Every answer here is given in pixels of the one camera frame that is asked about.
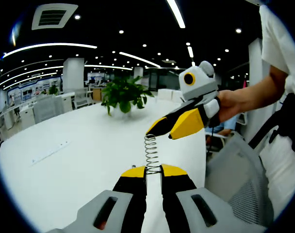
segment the person's arm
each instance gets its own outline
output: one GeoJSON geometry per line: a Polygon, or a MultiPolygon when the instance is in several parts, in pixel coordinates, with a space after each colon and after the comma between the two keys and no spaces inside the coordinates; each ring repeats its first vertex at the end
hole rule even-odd
{"type": "Polygon", "coordinates": [[[254,86],[235,91],[220,91],[220,121],[230,119],[234,115],[268,106],[279,100],[284,93],[285,80],[288,74],[270,66],[269,75],[254,86]]]}

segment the person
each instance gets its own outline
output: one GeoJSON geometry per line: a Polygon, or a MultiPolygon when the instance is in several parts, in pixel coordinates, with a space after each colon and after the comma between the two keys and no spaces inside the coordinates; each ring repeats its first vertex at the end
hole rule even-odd
{"type": "MultiPolygon", "coordinates": [[[[214,127],[213,129],[210,127],[207,127],[207,128],[205,128],[205,132],[212,133],[212,131],[213,131],[213,133],[217,133],[219,135],[226,137],[231,133],[232,130],[235,130],[236,121],[237,121],[238,116],[239,116],[239,114],[233,116],[232,118],[230,118],[224,122],[221,122],[221,124],[214,127]]],[[[206,137],[206,145],[210,145],[210,144],[211,144],[211,136],[207,136],[206,137]]]]}
{"type": "MultiPolygon", "coordinates": [[[[268,106],[279,100],[284,92],[295,94],[295,43],[280,19],[266,5],[260,6],[260,15],[262,59],[270,64],[269,74],[254,86],[220,91],[220,122],[238,113],[268,106]]],[[[277,135],[260,153],[269,181],[268,196],[274,219],[295,193],[295,152],[291,146],[289,137],[277,135]]]]}

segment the chair backrest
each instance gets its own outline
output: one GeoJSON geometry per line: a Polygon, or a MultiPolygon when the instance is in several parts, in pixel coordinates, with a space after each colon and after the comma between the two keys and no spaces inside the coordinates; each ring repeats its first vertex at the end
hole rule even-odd
{"type": "Polygon", "coordinates": [[[259,155],[240,135],[235,134],[207,163],[205,187],[227,201],[239,219],[266,227],[272,223],[265,170],[259,155]]]}
{"type": "Polygon", "coordinates": [[[33,106],[35,123],[40,123],[44,120],[57,116],[55,107],[55,96],[50,96],[43,100],[39,100],[33,106]]]}

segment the table surface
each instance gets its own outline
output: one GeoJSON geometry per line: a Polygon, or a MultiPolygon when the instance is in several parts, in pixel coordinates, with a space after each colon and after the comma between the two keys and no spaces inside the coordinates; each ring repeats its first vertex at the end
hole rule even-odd
{"type": "MultiPolygon", "coordinates": [[[[83,205],[103,190],[112,190],[123,172],[146,164],[147,129],[179,105],[149,98],[144,109],[133,107],[130,118],[118,119],[95,104],[15,134],[0,148],[0,172],[17,207],[40,232],[67,226],[83,205]],[[52,155],[32,163],[43,154],[52,155]]],[[[203,187],[204,130],[178,140],[167,136],[156,140],[160,163],[184,169],[197,187],[203,187]]],[[[147,176],[142,232],[169,232],[159,175],[147,176]]]]}

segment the coiled spring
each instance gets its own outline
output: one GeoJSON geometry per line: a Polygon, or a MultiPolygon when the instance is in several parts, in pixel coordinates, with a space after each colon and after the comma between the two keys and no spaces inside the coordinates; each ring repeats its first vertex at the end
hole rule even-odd
{"type": "Polygon", "coordinates": [[[156,137],[153,134],[148,134],[144,137],[144,143],[146,148],[146,162],[147,162],[147,175],[156,174],[160,172],[159,165],[156,166],[156,163],[159,163],[156,159],[158,156],[154,156],[157,154],[156,145],[156,137]]]}

